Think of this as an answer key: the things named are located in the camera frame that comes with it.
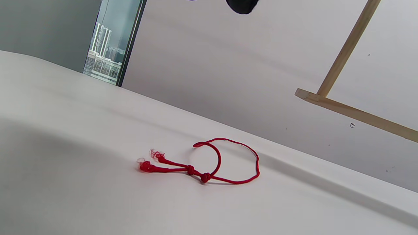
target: wooden rod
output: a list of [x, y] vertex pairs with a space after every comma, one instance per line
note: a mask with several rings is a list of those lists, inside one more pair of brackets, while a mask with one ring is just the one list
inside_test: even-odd
[[360, 122], [367, 123], [379, 129], [388, 131], [392, 134], [418, 143], [418, 131], [416, 130], [299, 88], [296, 90], [295, 96], [314, 105], [324, 107], [344, 116], [354, 118]]
[[343, 47], [341, 48], [340, 53], [335, 59], [334, 63], [331, 66], [328, 74], [326, 75], [324, 81], [322, 82], [321, 87], [319, 88], [317, 94], [323, 97], [326, 97], [340, 75], [342, 69], [347, 63], [348, 58], [359, 42], [360, 37], [362, 36], [364, 30], [370, 22], [373, 14], [376, 11], [377, 6], [379, 5], [380, 0], [368, 0], [361, 15], [359, 16], [354, 28], [351, 30], [350, 35], [345, 41]]

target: window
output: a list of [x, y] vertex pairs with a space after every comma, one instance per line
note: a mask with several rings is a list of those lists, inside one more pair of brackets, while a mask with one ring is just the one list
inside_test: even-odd
[[144, 0], [103, 0], [83, 74], [122, 85]]

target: gray wall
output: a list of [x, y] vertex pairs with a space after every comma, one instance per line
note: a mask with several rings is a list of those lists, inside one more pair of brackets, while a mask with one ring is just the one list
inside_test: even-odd
[[101, 0], [1, 0], [0, 50], [83, 72]]
[[[148, 0], [123, 87], [418, 192], [417, 143], [294, 96], [317, 91], [366, 1], [260, 0], [238, 15], [224, 0]], [[416, 12], [382, 1], [329, 97], [418, 129]]]

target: knot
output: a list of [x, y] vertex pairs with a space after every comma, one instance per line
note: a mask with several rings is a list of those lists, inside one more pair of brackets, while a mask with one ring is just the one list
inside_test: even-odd
[[190, 176], [194, 175], [194, 167], [192, 165], [188, 165], [186, 167], [186, 169], [187, 169], [187, 174], [188, 175], [190, 175]]
[[202, 179], [202, 183], [206, 183], [211, 179], [211, 175], [209, 173], [203, 173], [200, 179]]

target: red string bracelet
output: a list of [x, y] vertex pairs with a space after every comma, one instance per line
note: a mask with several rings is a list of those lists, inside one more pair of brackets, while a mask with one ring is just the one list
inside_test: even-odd
[[[236, 144], [239, 144], [239, 145], [242, 145], [242, 146], [248, 148], [255, 155], [255, 158], [256, 158], [256, 160], [255, 160], [255, 172], [256, 172], [256, 174], [249, 179], [241, 180], [241, 181], [234, 181], [234, 180], [224, 179], [224, 178], [215, 176], [215, 174], [218, 172], [219, 168], [221, 167], [221, 153], [219, 152], [217, 147], [215, 147], [213, 144], [211, 144], [211, 142], [213, 142], [215, 140], [226, 140], [226, 141], [236, 143]], [[243, 143], [236, 142], [236, 141], [233, 141], [233, 140], [230, 140], [230, 139], [215, 138], [213, 140], [209, 140], [209, 141], [206, 141], [206, 142], [197, 142], [196, 144], [193, 145], [193, 147], [198, 148], [198, 147], [201, 147], [203, 145], [211, 147], [213, 150], [215, 150], [215, 152], [218, 155], [218, 164], [217, 164], [215, 170], [212, 173], [200, 173], [199, 171], [195, 170], [192, 165], [184, 165], [184, 164], [172, 162], [170, 160], [167, 160], [164, 157], [164, 153], [154, 151], [154, 150], [150, 151], [150, 155], [153, 159], [155, 159], [156, 161], [158, 161], [160, 163], [163, 163], [163, 164], [168, 164], [168, 165], [171, 165], [171, 166], [178, 166], [178, 167], [181, 167], [181, 168], [158, 167], [158, 166], [152, 165], [150, 161], [145, 161], [145, 159], [140, 158], [140, 159], [137, 160], [137, 162], [139, 163], [138, 169], [142, 170], [144, 172], [162, 172], [162, 173], [186, 171], [187, 174], [190, 175], [190, 176], [195, 175], [195, 176], [200, 177], [200, 179], [203, 183], [208, 182], [210, 179], [216, 179], [216, 180], [220, 180], [220, 181], [231, 183], [231, 184], [245, 184], [245, 183], [251, 182], [252, 180], [257, 178], [258, 176], [260, 176], [260, 170], [259, 170], [259, 167], [258, 167], [258, 161], [259, 161], [258, 154], [252, 148], [250, 148], [248, 145], [245, 145]]]

